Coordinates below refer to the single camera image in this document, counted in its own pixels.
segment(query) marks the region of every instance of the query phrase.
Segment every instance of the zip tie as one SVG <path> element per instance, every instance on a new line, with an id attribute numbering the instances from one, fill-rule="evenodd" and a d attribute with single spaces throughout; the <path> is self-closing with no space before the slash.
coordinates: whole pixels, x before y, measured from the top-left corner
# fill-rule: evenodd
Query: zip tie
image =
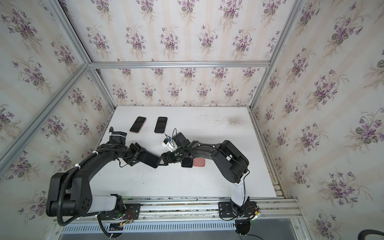
<path id="1" fill-rule="evenodd" d="M 123 136 L 123 135 L 120 135 L 120 134 L 112 134 L 111 132 L 109 133 L 110 136 L 119 136 L 119 137 L 124 137 L 124 138 L 127 138 L 127 136 Z"/>

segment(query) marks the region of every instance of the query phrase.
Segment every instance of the pink case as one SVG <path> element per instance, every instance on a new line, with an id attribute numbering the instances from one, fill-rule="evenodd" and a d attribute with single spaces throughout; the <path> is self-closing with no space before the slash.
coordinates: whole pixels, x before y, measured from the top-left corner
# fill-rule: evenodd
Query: pink case
<path id="1" fill-rule="evenodd" d="M 193 166 L 195 167 L 204 167 L 205 166 L 205 158 L 198 157 L 193 159 Z"/>

